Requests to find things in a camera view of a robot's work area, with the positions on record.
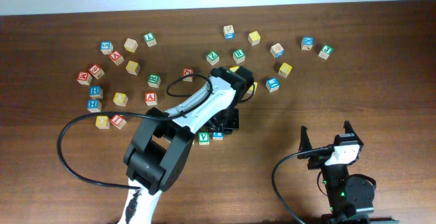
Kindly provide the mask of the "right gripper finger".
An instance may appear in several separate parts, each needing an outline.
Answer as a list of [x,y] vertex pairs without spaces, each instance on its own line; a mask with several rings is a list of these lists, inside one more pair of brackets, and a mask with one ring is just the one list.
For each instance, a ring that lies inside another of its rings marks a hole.
[[343,128],[345,130],[345,132],[342,134],[343,138],[354,137],[356,135],[349,121],[344,122]]
[[307,134],[307,128],[302,126],[300,128],[300,144],[298,148],[297,159],[308,159],[311,156],[310,152],[312,150],[313,148]]

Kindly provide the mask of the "blue P block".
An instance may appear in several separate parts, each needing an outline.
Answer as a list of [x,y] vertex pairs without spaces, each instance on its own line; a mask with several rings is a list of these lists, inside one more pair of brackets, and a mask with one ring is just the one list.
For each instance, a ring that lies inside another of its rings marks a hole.
[[213,132],[212,133],[212,139],[214,140],[223,140],[224,138],[224,133],[221,132]]

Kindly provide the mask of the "green V block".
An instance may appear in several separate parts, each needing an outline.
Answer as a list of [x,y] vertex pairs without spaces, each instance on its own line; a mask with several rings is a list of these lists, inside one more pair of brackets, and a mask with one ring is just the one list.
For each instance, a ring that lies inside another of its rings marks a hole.
[[199,143],[199,145],[209,145],[210,144],[209,133],[208,132],[199,132],[198,143]]

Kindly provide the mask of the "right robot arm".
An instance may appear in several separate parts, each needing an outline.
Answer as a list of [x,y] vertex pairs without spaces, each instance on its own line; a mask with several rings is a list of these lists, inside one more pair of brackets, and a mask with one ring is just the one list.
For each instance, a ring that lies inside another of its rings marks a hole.
[[373,200],[377,183],[364,174],[350,174],[348,167],[357,162],[363,142],[349,121],[345,132],[334,137],[334,142],[322,148],[313,148],[307,128],[301,127],[299,159],[307,159],[309,170],[319,170],[323,178],[331,213],[321,217],[322,223],[398,223],[392,218],[372,219]]

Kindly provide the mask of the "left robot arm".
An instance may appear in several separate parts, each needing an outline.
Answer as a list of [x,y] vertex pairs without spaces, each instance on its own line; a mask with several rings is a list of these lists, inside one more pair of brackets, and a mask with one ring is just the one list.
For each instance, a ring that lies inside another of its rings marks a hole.
[[245,67],[214,68],[206,84],[180,105],[146,113],[123,157],[129,191],[121,223],[151,222],[161,194],[183,171],[197,132],[237,130],[236,105],[253,83],[253,74]]

